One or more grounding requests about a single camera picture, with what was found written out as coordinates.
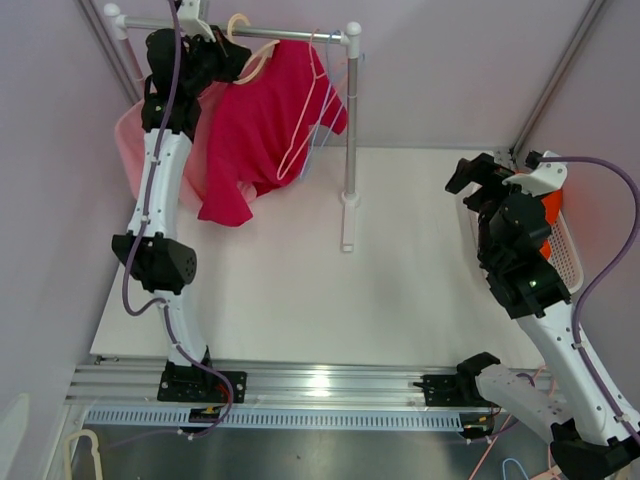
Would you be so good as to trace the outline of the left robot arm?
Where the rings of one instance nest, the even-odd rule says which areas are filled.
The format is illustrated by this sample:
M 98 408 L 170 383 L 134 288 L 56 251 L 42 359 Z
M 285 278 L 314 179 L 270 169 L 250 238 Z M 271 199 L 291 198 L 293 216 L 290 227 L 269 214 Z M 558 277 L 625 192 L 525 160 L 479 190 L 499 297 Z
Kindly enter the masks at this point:
M 213 83 L 238 79 L 248 49 L 219 30 L 211 39 L 161 29 L 146 39 L 150 75 L 141 108 L 143 167 L 140 190 L 124 234 L 111 248 L 125 267 L 122 299 L 133 317 L 154 308 L 169 352 L 157 398 L 163 402 L 243 403 L 247 376 L 220 372 L 191 302 L 197 272 L 194 249 L 177 239 L 179 193 L 201 116 L 200 95 Z

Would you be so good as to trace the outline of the magenta t shirt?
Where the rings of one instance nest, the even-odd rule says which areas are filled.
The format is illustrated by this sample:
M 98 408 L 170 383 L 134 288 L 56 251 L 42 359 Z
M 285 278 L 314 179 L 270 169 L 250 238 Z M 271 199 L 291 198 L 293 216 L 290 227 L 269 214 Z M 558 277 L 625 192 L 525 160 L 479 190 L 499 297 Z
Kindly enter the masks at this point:
M 199 219 L 239 227 L 253 217 L 251 202 L 299 177 L 308 146 L 283 180 L 278 180 L 276 173 L 311 81 L 308 43 L 283 40 L 256 79 L 226 88 L 211 121 L 206 193 Z M 309 105 L 311 124 L 317 119 L 326 89 L 326 80 L 321 79 Z M 336 113 L 334 131 L 340 134 L 346 129 L 347 111 L 337 98 L 322 123 L 329 125 Z

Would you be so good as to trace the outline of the orange t shirt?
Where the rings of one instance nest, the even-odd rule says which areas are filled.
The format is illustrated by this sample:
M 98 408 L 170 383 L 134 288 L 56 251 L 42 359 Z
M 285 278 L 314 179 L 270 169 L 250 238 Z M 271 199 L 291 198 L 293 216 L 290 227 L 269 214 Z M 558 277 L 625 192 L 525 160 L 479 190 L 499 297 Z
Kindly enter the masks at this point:
M 542 204 L 545 209 L 545 220 L 546 222 L 553 227 L 559 217 L 559 213 L 563 204 L 563 191 L 556 190 L 554 192 L 549 193 L 544 196 L 542 199 Z M 540 253 L 544 256 L 546 260 L 549 260 L 552 253 L 552 248 L 549 243 L 549 240 L 545 240 Z

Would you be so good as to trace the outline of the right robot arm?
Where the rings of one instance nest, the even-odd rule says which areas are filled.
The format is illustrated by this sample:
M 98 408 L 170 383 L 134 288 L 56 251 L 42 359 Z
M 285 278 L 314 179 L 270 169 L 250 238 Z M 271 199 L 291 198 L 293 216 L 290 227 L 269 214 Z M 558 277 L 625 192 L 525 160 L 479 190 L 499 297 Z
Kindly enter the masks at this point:
M 424 375 L 429 406 L 505 409 L 545 441 L 569 479 L 604 479 L 639 457 L 639 413 L 616 387 L 573 299 L 544 255 L 552 225 L 545 200 L 561 190 L 569 159 L 532 153 L 518 173 L 493 156 L 461 159 L 446 190 L 473 186 L 464 205 L 477 216 L 477 258 L 489 290 L 537 348 L 563 394 L 557 402 L 494 355 L 482 352 L 451 375 Z

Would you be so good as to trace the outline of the pink t shirt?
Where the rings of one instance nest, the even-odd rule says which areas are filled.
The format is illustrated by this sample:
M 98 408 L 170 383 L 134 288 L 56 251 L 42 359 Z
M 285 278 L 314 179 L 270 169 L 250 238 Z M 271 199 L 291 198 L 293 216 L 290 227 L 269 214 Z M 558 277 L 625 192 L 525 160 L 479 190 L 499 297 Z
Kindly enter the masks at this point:
M 197 213 L 206 193 L 207 145 L 214 113 L 223 97 L 227 84 L 214 83 L 199 97 L 200 118 L 196 127 L 193 147 L 184 167 L 180 187 L 180 201 Z M 142 128 L 143 101 L 130 108 L 116 123 L 115 142 L 124 166 L 131 193 L 138 198 L 144 165 L 144 130 Z

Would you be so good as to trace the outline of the light blue wire hanger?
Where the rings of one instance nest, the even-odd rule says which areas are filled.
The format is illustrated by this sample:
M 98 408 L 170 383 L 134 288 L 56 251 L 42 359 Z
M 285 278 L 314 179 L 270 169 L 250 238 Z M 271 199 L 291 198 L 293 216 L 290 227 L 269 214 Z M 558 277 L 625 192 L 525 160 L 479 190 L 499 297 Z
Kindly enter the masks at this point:
M 321 115 L 310 131 L 311 137 L 309 140 L 308 150 L 303 163 L 303 167 L 299 175 L 300 180 L 304 180 L 309 174 L 312 168 L 314 154 L 325 147 L 327 141 L 332 135 L 336 135 L 334 127 L 337 124 L 339 114 L 336 113 L 333 116 L 329 125 L 324 125 L 322 123 L 322 117 L 327 113 L 329 106 L 335 98 L 337 98 L 341 102 L 341 105 L 343 107 L 346 107 L 347 95 L 342 94 L 342 90 L 345 88 L 345 85 L 348 82 L 348 61 L 342 60 L 337 67 L 334 67 L 332 65 L 332 58 L 329 50 L 329 41 L 326 41 L 324 48 L 324 60 L 328 86 L 322 102 Z

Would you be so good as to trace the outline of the beige hanger of magenta shirt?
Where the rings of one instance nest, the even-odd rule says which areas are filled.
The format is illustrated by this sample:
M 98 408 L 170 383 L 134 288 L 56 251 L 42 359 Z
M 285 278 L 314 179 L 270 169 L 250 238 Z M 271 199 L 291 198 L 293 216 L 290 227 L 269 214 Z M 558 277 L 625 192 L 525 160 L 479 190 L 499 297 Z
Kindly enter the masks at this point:
M 245 45 L 238 43 L 234 34 L 234 28 L 238 23 L 244 26 L 250 26 L 248 17 L 242 13 L 235 13 L 227 22 L 227 39 L 235 46 L 246 48 Z M 250 51 L 250 56 L 246 60 L 238 78 L 233 81 L 235 85 L 246 85 L 252 82 L 263 70 L 268 60 L 270 60 L 275 52 L 275 47 L 280 43 L 279 40 L 271 40 L 265 43 L 255 51 Z

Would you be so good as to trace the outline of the pink wire hanger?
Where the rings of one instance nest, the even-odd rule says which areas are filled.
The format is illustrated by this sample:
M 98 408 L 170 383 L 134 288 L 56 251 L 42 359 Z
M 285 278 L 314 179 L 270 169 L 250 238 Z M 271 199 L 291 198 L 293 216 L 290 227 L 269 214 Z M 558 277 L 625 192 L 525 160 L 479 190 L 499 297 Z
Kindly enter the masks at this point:
M 333 82 L 331 76 L 331 70 L 329 67 L 322 67 L 317 69 L 317 66 L 320 65 L 320 61 L 317 56 L 317 52 L 313 47 L 313 40 L 315 38 L 318 30 L 314 30 L 311 33 L 310 40 L 308 41 L 308 54 L 309 54 L 309 62 L 312 74 L 312 81 L 309 86 L 307 96 L 305 102 L 303 104 L 302 110 L 300 112 L 296 127 L 291 136 L 291 141 L 288 149 L 286 150 L 280 165 L 278 167 L 276 177 L 278 180 L 283 180 L 285 176 L 288 174 L 290 169 L 297 162 L 298 157 L 301 155 L 301 152 L 305 146 L 309 145 L 309 141 L 312 136 L 317 131 L 317 128 L 321 124 L 321 120 L 324 116 L 326 107 L 329 105 L 329 94 L 333 89 Z M 326 80 L 327 91 L 325 93 L 325 98 L 323 100 L 322 106 L 318 108 L 318 115 L 316 121 L 311 124 L 309 120 L 311 118 L 308 113 L 309 105 L 314 98 L 316 91 L 316 84 L 321 80 Z

